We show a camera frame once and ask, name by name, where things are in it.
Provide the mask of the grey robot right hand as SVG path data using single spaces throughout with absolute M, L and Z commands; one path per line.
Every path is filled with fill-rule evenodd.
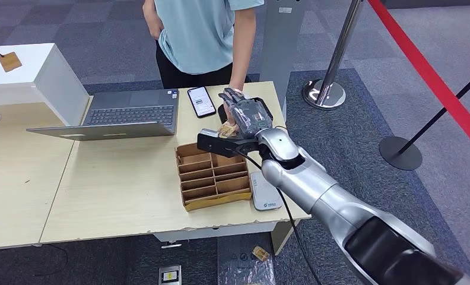
M 223 100 L 223 92 L 218 96 Z M 238 138 L 252 139 L 259 131 L 273 127 L 273 116 L 261 98 L 245 96 L 244 100 L 231 105 L 231 110 L 237 124 L 228 125 L 229 135 L 223 136 L 230 137 L 235 132 Z

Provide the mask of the person's left hand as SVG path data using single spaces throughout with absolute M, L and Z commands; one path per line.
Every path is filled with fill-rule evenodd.
M 227 116 L 227 122 L 229 125 L 236 125 L 237 122 L 233 116 L 231 105 L 238 101 L 244 100 L 245 95 L 243 93 L 244 82 L 242 83 L 230 83 L 223 91 L 223 107 Z

